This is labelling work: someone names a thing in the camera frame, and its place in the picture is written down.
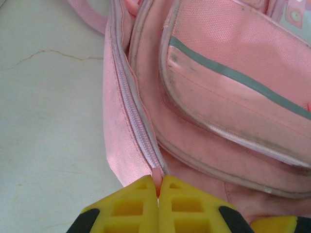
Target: zipper pull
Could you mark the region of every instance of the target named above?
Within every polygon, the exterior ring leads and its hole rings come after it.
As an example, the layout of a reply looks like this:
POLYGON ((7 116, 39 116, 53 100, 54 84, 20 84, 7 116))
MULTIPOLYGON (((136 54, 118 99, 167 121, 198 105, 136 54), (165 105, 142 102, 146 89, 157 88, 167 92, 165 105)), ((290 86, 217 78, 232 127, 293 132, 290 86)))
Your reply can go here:
POLYGON ((156 196, 160 197, 163 176, 159 167, 152 168, 152 179, 155 184, 156 196))
POLYGON ((302 20, 307 0, 288 0, 285 19, 290 24, 302 29, 302 20))
POLYGON ((139 5, 141 0, 124 0, 125 6, 128 12, 133 16, 136 17, 139 10, 139 5))

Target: marble floor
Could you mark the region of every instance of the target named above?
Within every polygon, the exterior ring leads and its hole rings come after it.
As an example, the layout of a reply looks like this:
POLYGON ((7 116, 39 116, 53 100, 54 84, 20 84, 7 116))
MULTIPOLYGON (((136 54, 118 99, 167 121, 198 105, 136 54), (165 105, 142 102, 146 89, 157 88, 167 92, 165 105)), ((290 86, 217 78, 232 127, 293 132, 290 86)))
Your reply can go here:
MULTIPOLYGON (((90 0, 107 14, 108 0, 90 0)), ((66 232, 121 188, 105 157, 104 36, 66 0, 0 8, 0 232, 66 232)))

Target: zipper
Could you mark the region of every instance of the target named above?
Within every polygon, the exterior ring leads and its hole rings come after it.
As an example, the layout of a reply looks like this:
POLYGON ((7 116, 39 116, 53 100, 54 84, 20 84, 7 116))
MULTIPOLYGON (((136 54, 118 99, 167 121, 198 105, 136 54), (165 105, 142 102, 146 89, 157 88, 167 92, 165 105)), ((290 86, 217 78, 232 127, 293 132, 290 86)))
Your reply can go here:
POLYGON ((118 32, 118 28, 121 28, 122 20, 117 20, 117 12, 121 12, 121 9, 117 10, 117 7, 121 8, 121 6, 117 6, 116 1, 112 1, 111 7, 111 39, 114 44, 114 46, 112 46, 112 53, 114 56, 122 99, 124 101, 130 125, 149 166, 151 168, 159 167, 164 174, 169 174, 169 170, 161 156, 157 141, 151 130, 150 122, 143 110, 138 94, 136 94, 136 96, 133 94, 133 91, 136 91, 136 85, 134 81, 131 83, 127 79, 127 77, 131 77, 133 74, 128 68, 128 63, 121 46, 121 36, 118 35, 118 33, 120 33, 118 32))

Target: backpack strap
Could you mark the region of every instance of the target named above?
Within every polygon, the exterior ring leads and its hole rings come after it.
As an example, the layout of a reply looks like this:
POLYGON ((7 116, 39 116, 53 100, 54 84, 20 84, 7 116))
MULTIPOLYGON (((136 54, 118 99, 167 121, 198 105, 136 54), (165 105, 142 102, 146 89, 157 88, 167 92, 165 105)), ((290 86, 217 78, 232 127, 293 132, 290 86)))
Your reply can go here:
POLYGON ((108 18, 92 9, 87 0, 67 0, 78 15, 92 28, 105 34, 108 18))

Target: front pocket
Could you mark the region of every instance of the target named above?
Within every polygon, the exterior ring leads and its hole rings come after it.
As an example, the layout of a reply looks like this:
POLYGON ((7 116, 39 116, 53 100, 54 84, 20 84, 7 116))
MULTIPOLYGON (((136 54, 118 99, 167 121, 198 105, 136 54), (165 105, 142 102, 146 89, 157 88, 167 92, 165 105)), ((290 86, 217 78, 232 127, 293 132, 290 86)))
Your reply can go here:
POLYGON ((202 128, 311 167, 311 49, 251 7, 180 1, 163 34, 161 78, 202 128))

